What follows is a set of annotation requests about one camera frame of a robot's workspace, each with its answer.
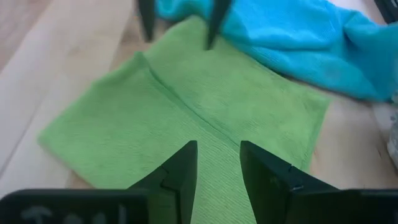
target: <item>wooden surface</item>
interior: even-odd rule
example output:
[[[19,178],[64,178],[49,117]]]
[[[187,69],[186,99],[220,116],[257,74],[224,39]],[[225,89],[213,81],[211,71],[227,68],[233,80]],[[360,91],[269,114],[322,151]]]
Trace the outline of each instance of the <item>wooden surface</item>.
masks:
[[[0,73],[0,195],[28,187],[90,187],[43,151],[36,136],[92,80],[149,46],[132,16],[131,0],[34,2],[46,10],[23,12],[35,15],[37,22],[25,34],[17,32],[23,41],[14,44],[18,46],[10,59],[0,62],[5,64]],[[334,2],[381,22],[372,1]],[[4,24],[10,17],[0,19]],[[157,36],[166,28],[161,24]],[[375,113],[374,105],[323,92],[334,100],[318,138],[311,173],[339,188],[398,187],[386,151],[386,113]]]

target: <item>black robotic claw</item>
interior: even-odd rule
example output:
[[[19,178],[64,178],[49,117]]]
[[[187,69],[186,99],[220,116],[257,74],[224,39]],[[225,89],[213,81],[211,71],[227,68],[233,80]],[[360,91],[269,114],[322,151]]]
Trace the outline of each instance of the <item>black robotic claw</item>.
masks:
[[[209,29],[206,40],[206,49],[210,50],[213,46],[217,31],[222,24],[228,9],[232,5],[232,0],[214,0],[213,11],[211,13]],[[155,0],[138,0],[138,9],[141,15],[141,24],[145,31],[147,42],[152,41],[155,26]]]

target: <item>microfiber cloth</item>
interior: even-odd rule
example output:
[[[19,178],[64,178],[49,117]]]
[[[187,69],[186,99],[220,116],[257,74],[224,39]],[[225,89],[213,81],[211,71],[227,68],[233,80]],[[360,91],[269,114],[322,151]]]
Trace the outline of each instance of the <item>microfiber cloth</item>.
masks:
[[[126,189],[198,141],[192,223],[254,223],[239,144],[250,140],[308,170],[329,99],[292,83],[206,25],[171,28],[91,88],[41,134],[44,148],[97,188]]]
[[[157,13],[209,21],[214,1],[157,0]],[[373,101],[397,89],[398,24],[327,0],[234,0],[220,32],[263,65],[322,88]]]

